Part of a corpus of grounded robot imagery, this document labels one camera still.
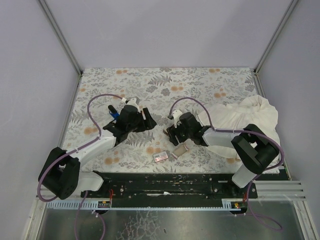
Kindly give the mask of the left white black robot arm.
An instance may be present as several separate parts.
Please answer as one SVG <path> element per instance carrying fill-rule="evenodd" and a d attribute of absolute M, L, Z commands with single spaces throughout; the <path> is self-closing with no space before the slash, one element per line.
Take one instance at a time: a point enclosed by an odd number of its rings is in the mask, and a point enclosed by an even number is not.
<path fill-rule="evenodd" d="M 67 151 L 52 149 L 38 177 L 38 187 L 45 187 L 56 198 L 65 200 L 74 192 L 98 191 L 103 178 L 96 172 L 81 172 L 81 167 L 102 152 L 124 142 L 129 133 L 152 130 L 157 125 L 149 110 L 125 105 L 120 114 L 102 128 L 98 137 Z"/>

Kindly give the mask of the blue stapler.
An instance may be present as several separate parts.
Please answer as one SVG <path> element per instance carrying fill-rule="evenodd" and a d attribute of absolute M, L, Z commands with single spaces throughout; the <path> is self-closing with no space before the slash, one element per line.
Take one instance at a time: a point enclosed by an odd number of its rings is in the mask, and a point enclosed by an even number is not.
<path fill-rule="evenodd" d="M 120 116 L 120 114 L 118 113 L 118 111 L 115 109 L 115 107 L 113 105 L 108 105 L 108 111 L 109 114 L 112 116 L 112 118 L 116 121 L 118 119 L 118 117 Z"/>

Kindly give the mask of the red white staple box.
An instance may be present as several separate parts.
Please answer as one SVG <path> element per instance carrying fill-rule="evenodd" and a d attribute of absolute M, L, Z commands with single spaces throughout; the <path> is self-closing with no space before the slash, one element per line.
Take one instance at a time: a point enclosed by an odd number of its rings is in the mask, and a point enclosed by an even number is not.
<path fill-rule="evenodd" d="M 159 152 L 159 153 L 156 153 L 156 154 L 153 155 L 153 159 L 154 159 L 155 163 L 164 161 L 164 160 L 166 160 L 168 158 L 169 158 L 169 156 L 168 156 L 166 151 L 162 151 L 162 152 Z"/>

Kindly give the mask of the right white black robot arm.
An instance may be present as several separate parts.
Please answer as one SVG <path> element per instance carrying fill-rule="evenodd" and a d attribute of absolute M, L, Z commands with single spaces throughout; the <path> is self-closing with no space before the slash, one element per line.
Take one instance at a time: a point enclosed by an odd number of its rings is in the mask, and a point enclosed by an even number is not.
<path fill-rule="evenodd" d="M 266 171 L 276 157 L 283 155 L 279 144 L 254 124 L 240 130 L 218 129 L 202 125 L 192 113 L 179 110 L 168 118 L 173 120 L 173 125 L 166 132 L 175 146 L 191 140 L 198 146 L 234 149 L 242 165 L 232 176 L 232 182 L 241 189 Z"/>

